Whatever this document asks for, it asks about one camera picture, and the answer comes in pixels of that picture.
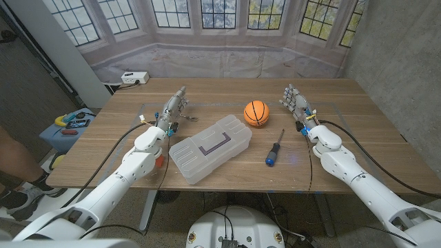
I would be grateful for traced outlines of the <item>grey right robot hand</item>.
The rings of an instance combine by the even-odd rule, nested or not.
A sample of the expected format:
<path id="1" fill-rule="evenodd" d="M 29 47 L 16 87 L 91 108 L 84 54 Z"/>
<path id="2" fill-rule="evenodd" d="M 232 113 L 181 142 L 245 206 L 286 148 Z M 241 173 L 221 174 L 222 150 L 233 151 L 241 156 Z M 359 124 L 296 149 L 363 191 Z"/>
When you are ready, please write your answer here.
<path id="1" fill-rule="evenodd" d="M 294 119 L 306 128 L 312 129 L 320 125 L 316 118 L 316 111 L 311 108 L 306 98 L 292 84 L 285 88 L 283 99 L 279 100 L 279 103 L 288 109 Z"/>

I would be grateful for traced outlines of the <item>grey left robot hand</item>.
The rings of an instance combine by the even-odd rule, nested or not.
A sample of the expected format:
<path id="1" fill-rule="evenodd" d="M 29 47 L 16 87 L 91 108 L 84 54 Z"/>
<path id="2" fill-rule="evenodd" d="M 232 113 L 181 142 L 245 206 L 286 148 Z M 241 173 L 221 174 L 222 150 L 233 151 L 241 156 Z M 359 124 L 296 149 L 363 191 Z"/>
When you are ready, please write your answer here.
<path id="1" fill-rule="evenodd" d="M 186 87 L 183 86 L 166 104 L 164 104 L 163 111 L 161 112 L 158 118 L 158 124 L 156 125 L 164 132 L 168 131 L 172 123 L 177 122 L 181 112 L 188 104 L 188 100 L 185 98 L 185 93 Z"/>

